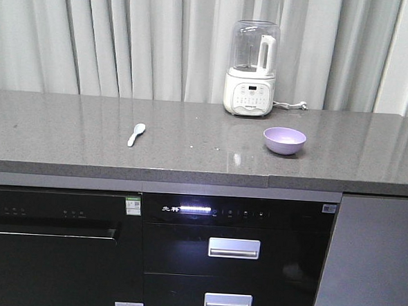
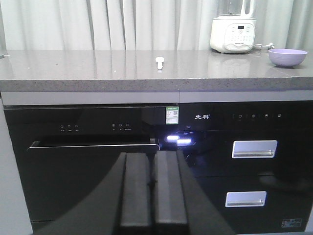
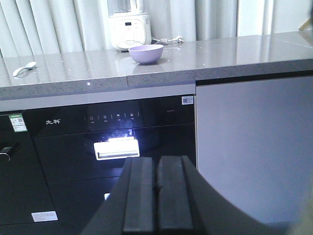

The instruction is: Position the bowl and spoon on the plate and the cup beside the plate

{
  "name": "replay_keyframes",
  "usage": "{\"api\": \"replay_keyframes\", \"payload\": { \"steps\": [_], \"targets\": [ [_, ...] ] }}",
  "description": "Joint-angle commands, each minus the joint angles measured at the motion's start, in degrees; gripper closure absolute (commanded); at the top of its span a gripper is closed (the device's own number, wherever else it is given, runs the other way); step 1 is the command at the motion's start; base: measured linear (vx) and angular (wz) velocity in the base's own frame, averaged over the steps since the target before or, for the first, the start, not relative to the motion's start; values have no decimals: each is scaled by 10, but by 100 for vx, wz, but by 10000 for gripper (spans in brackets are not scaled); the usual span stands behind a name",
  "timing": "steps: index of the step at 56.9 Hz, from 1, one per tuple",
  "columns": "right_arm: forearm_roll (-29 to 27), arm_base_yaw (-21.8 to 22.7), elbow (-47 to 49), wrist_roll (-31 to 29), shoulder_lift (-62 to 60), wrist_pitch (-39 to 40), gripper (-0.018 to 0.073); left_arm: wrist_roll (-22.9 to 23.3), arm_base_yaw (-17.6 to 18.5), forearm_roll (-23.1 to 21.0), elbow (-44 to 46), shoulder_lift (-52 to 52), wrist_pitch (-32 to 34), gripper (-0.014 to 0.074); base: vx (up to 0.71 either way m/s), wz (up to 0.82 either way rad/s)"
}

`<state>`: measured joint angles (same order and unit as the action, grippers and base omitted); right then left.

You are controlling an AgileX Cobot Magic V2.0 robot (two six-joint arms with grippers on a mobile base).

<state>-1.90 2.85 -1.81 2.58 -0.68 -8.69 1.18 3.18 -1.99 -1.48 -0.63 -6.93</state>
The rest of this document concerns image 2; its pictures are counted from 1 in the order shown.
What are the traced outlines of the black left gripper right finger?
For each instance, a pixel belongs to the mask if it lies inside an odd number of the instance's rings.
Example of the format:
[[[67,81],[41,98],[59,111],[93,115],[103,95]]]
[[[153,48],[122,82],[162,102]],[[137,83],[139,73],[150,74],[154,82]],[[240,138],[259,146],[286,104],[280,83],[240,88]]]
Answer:
[[[181,151],[155,155],[154,219],[159,235],[233,235]]]

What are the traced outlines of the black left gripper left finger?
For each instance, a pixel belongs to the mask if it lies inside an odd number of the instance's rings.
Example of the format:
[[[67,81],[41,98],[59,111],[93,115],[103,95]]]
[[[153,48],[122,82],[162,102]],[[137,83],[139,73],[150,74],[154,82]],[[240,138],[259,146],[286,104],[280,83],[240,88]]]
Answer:
[[[149,235],[152,232],[149,161],[121,153],[111,170],[81,202],[37,235]]]

